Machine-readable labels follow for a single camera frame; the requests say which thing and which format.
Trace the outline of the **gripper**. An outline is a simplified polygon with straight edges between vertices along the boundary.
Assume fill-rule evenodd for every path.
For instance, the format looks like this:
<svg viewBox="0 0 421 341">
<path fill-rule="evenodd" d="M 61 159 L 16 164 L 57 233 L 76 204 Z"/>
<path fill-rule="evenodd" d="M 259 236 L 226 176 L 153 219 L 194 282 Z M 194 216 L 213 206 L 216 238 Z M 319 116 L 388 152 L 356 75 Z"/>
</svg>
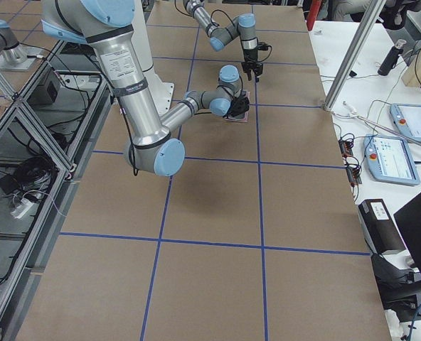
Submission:
<svg viewBox="0 0 421 341">
<path fill-rule="evenodd" d="M 247 97 L 235 99 L 228 110 L 228 117 L 239 117 L 244 115 L 249 109 L 250 100 Z"/>
<path fill-rule="evenodd" d="M 241 63 L 248 80 L 252 80 L 253 71 L 255 71 L 255 81 L 260 81 L 263 74 L 263 65 L 258 60 L 258 49 L 243 49 L 244 61 Z"/>
</svg>

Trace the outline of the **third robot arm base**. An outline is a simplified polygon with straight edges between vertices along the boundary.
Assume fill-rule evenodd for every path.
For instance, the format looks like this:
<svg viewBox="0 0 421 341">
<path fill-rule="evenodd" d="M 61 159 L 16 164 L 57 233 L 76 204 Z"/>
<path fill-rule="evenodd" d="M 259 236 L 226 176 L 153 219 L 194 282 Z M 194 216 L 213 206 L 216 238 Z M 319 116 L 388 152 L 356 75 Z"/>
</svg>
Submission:
<svg viewBox="0 0 421 341">
<path fill-rule="evenodd" d="M 27 71 L 33 62 L 10 25 L 0 19 L 0 70 Z"/>
</svg>

